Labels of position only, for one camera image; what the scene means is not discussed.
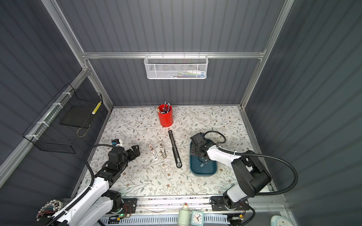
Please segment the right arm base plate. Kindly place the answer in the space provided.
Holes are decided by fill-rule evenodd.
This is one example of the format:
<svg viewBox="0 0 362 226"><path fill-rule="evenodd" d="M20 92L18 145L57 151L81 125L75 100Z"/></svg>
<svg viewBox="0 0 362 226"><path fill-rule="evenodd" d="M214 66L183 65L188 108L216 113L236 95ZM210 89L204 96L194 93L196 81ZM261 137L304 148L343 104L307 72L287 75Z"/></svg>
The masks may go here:
<svg viewBox="0 0 362 226"><path fill-rule="evenodd" d="M222 196L211 196L209 199L209 203L212 206L213 211L248 211L250 208L247 206L245 202L239 201L228 205L224 202L224 198Z"/></svg>

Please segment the teal plastic tray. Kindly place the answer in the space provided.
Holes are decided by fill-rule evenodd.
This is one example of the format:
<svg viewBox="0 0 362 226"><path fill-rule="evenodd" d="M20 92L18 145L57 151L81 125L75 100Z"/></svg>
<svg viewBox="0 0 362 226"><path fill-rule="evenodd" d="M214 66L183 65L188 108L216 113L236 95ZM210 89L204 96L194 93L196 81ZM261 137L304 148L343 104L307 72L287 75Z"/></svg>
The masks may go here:
<svg viewBox="0 0 362 226"><path fill-rule="evenodd" d="M194 174L195 176L200 176L200 177L209 177L214 175L217 172L217 162L195 156L193 154L195 150L196 149L193 146L192 142L190 142L189 167L191 173Z"/></svg>

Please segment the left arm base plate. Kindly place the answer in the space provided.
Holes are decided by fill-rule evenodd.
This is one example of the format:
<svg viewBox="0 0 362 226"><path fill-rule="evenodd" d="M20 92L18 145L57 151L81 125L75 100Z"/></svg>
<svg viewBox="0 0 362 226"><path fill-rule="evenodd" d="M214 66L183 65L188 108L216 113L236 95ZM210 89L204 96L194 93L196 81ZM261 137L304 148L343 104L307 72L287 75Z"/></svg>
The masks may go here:
<svg viewBox="0 0 362 226"><path fill-rule="evenodd" d="M111 210L107 212L107 214L134 214L137 208L137 198L125 198L122 199L123 205L122 207Z"/></svg>

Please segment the black stapler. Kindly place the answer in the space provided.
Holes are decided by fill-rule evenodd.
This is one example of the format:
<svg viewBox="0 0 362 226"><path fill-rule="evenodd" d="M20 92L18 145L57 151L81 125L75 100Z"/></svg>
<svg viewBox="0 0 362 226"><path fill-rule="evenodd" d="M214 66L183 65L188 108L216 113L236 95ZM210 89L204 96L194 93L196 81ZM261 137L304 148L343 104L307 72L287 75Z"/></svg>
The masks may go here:
<svg viewBox="0 0 362 226"><path fill-rule="evenodd" d="M174 137L173 137L173 132L171 130L169 130L168 134L169 134L171 144L172 144L172 150L173 150L176 167L180 169L180 168L182 168L183 165L182 165L182 161L181 161L181 158L180 158L180 155L179 155L179 152L178 152L178 149L177 149Z"/></svg>

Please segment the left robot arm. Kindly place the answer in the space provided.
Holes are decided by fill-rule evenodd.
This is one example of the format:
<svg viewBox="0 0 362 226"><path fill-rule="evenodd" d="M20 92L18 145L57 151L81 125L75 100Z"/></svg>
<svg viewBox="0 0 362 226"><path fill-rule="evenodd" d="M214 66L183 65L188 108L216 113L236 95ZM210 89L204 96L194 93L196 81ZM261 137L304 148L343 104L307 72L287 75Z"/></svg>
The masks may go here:
<svg viewBox="0 0 362 226"><path fill-rule="evenodd" d="M93 226L107 213L125 217L135 212L136 199L131 203L122 199L121 193L110 188L120 178L130 161L140 156L138 145L125 150L122 145L111 146L108 161L97 174L94 174L90 164L86 167L90 171L90 184L78 194L69 204L57 211L47 220L46 226Z"/></svg>

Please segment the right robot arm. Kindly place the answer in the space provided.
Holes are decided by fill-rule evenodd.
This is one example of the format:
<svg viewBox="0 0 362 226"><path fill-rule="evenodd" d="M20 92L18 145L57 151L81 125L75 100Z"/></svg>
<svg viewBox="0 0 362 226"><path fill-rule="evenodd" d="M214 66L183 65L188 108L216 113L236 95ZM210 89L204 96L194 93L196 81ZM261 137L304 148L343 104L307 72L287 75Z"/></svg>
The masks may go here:
<svg viewBox="0 0 362 226"><path fill-rule="evenodd" d="M254 156L253 151L246 151L239 155L236 152L227 153L215 142L208 141L201 132L190 139L195 156L219 162L233 170L237 183L223 193L225 205L232 206L240 200L255 197L271 182L269 171L259 158Z"/></svg>

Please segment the pink eraser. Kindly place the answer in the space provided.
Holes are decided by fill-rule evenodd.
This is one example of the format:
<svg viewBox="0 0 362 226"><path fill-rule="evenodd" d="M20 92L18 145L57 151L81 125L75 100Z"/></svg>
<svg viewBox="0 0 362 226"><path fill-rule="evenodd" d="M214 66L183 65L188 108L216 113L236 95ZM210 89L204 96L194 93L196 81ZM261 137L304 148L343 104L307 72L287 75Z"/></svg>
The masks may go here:
<svg viewBox="0 0 362 226"><path fill-rule="evenodd" d="M158 160L158 156L157 156L157 153L156 153L156 151L154 150L153 146L152 146L152 145L149 145L149 149L150 149L150 152L151 152L151 154L152 154L153 159L154 159L155 161L157 161L157 160Z"/></svg>

